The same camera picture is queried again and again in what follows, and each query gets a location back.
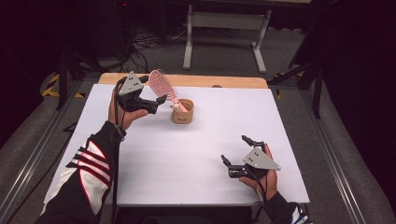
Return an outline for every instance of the forearm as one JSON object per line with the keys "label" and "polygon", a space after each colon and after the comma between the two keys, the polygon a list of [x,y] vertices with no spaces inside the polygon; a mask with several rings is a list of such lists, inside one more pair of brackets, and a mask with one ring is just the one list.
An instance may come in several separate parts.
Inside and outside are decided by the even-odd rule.
{"label": "forearm", "polygon": [[115,174],[114,150],[120,135],[106,122],[71,160],[36,223],[96,223]]}
{"label": "forearm", "polygon": [[273,224],[311,223],[297,203],[288,203],[279,192],[264,206],[264,211]]}

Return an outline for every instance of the gray carpet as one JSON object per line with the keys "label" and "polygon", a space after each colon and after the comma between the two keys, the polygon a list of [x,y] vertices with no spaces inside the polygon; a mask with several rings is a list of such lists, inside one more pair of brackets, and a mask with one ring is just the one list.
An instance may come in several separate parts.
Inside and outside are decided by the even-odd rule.
{"label": "gray carpet", "polygon": [[[267,67],[265,75],[258,72],[249,46],[255,37],[256,34],[253,32],[241,31],[234,37],[228,37],[213,30],[194,30],[192,61],[189,71],[182,69],[185,49],[185,40],[183,39],[170,42],[159,49],[146,49],[142,53],[148,61],[149,71],[161,68],[167,74],[264,77],[270,80],[274,74],[288,71],[289,62],[304,35],[299,31],[268,30],[262,44],[262,56]],[[133,58],[144,65],[141,56],[138,58],[134,54]],[[144,72],[141,68],[138,71],[131,62],[125,64],[123,69]],[[98,74],[92,73],[91,77],[85,78],[79,92],[88,93],[88,97],[92,84],[98,80],[96,75]],[[325,158],[315,123],[308,113],[310,108],[304,105],[301,93],[290,88],[290,85],[295,81],[295,77],[293,77],[280,86],[271,88],[274,89],[278,111],[303,174],[311,201],[307,205],[309,216],[315,223],[354,223]],[[275,89],[279,89],[281,92],[280,100],[276,97]],[[54,135],[49,140],[47,152],[33,173],[21,199],[44,174],[61,150],[68,136],[68,133],[63,132],[63,129],[78,121],[85,101],[86,98],[73,98]],[[2,171],[0,173],[0,199],[7,196],[19,170],[28,160],[51,117],[56,113],[56,105],[56,97],[45,97],[44,102],[0,150],[0,169]],[[396,223],[387,198],[362,161],[325,88],[322,92],[320,115],[319,122],[323,124],[325,132],[329,136],[334,153],[346,174],[366,223]],[[44,196],[50,185],[50,178],[56,167],[57,165],[52,168],[11,223],[32,223],[39,216]],[[109,223],[110,214],[107,206],[102,223]],[[262,214],[261,220],[261,223],[269,223],[265,214]]]}

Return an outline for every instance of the brown cup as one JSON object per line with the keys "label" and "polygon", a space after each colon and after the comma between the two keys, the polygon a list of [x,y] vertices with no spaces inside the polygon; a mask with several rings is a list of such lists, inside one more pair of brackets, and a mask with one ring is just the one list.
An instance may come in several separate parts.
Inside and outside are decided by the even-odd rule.
{"label": "brown cup", "polygon": [[194,112],[194,102],[188,99],[179,99],[180,103],[187,109],[187,112],[172,112],[172,121],[176,124],[188,124],[192,122]]}

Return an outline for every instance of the background desk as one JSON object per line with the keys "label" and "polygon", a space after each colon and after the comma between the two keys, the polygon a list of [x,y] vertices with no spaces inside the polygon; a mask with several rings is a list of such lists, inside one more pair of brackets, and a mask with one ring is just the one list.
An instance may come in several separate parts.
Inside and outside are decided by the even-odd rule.
{"label": "background desk", "polygon": [[[114,83],[121,76],[104,74],[100,83]],[[257,201],[253,190],[229,178],[220,157],[223,154],[231,163],[243,164],[242,158],[251,150],[241,139],[243,134],[271,146],[276,162],[282,167],[278,172],[282,194],[291,201],[309,202],[273,95],[265,89],[264,79],[174,75],[168,78],[172,82],[178,79],[178,85],[213,83],[235,87],[236,80],[240,85],[245,80],[254,83],[257,89],[177,87],[180,98],[195,103],[191,124],[171,122],[171,102],[160,106],[156,115],[135,121],[120,146],[119,206],[253,205]],[[92,88],[59,167],[63,168],[86,138],[100,129],[113,88],[107,84]],[[141,97],[156,96],[150,88],[145,88]]]}

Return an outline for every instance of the person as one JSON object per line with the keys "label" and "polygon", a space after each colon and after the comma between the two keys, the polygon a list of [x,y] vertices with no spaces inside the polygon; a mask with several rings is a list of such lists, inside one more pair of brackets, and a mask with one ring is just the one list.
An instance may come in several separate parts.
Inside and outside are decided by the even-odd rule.
{"label": "person", "polygon": [[[116,104],[113,92],[107,121],[65,166],[35,223],[99,223],[115,175],[115,148],[134,120],[147,114],[144,109],[124,111]],[[120,125],[116,125],[118,120],[122,120]],[[265,153],[272,158],[268,145],[265,145]],[[240,177],[239,180],[253,189],[258,188],[258,183],[252,179]],[[272,223],[310,223],[297,203],[288,203],[277,191],[275,171],[269,171],[261,182],[267,199],[263,209]]]}

